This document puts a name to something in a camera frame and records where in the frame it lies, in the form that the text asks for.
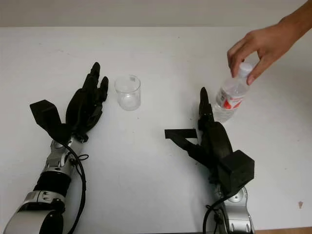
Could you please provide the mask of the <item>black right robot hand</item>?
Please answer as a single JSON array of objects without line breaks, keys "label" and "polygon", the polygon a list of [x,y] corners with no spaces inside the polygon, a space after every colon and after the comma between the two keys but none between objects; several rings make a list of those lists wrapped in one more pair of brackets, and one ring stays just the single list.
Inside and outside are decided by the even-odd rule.
[{"label": "black right robot hand", "polygon": [[215,121],[212,105],[209,103],[206,88],[200,90],[198,130],[201,132],[199,144],[193,144],[188,139],[197,138],[195,129],[166,129],[165,138],[171,139],[188,156],[207,167],[210,172],[209,182],[219,183],[218,164],[220,160],[230,155],[233,150],[225,128]]}]

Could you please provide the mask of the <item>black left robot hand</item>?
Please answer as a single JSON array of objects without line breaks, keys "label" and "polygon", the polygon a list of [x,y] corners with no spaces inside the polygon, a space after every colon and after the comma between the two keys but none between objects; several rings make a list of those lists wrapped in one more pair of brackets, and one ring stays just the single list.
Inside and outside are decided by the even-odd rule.
[{"label": "black left robot hand", "polygon": [[99,81],[99,75],[100,64],[95,62],[83,86],[75,92],[66,110],[66,124],[80,142],[88,140],[87,132],[99,121],[103,102],[108,96],[109,80],[105,76]]}]

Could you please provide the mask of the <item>person's bare hand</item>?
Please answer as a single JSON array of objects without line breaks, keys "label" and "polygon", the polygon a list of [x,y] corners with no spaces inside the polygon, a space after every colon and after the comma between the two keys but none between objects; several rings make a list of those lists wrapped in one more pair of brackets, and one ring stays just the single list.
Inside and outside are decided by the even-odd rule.
[{"label": "person's bare hand", "polygon": [[252,53],[258,54],[259,61],[247,76],[251,85],[274,62],[281,58],[303,36],[299,27],[290,23],[278,23],[266,28],[248,32],[227,52],[231,76],[238,75],[240,64]]}]

